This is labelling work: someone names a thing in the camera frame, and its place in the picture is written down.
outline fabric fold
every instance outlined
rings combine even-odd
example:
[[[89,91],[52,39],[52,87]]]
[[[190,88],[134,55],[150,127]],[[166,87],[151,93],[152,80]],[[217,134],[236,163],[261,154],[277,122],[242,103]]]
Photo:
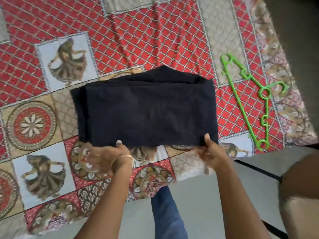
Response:
[[[94,146],[218,143],[212,80],[167,66],[71,90],[82,142]]]

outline bracelet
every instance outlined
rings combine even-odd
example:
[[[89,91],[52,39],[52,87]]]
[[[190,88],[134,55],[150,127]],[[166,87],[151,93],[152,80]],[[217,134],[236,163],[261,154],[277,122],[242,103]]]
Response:
[[[132,161],[132,169],[135,169],[135,167],[136,167],[136,160],[135,160],[135,158],[131,155],[131,154],[120,154],[120,155],[118,155],[112,162],[111,162],[111,166],[113,165],[113,163],[119,158],[119,157],[121,157],[121,156],[128,156],[128,157],[130,157],[133,161]]]

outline hand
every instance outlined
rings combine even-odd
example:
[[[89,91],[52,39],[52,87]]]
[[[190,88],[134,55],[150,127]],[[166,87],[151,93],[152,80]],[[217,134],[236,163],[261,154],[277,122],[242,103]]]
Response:
[[[132,158],[126,156],[130,154],[129,149],[120,140],[116,142],[116,147],[93,147],[89,144],[86,161],[100,173],[111,174],[121,168],[132,169]]]
[[[207,146],[198,148],[197,152],[209,167],[213,168],[215,172],[232,167],[232,161],[221,145],[213,142],[209,134],[205,134],[204,141]]]

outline blue jeans leg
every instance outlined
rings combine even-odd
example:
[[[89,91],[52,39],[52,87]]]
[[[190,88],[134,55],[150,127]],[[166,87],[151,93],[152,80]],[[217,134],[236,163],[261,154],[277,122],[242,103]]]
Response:
[[[155,239],[187,239],[184,222],[168,186],[151,198],[155,222]]]

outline dark floor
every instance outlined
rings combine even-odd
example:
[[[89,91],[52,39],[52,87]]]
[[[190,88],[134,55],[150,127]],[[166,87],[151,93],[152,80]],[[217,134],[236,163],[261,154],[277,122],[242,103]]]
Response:
[[[265,0],[315,131],[319,134],[318,0]]]

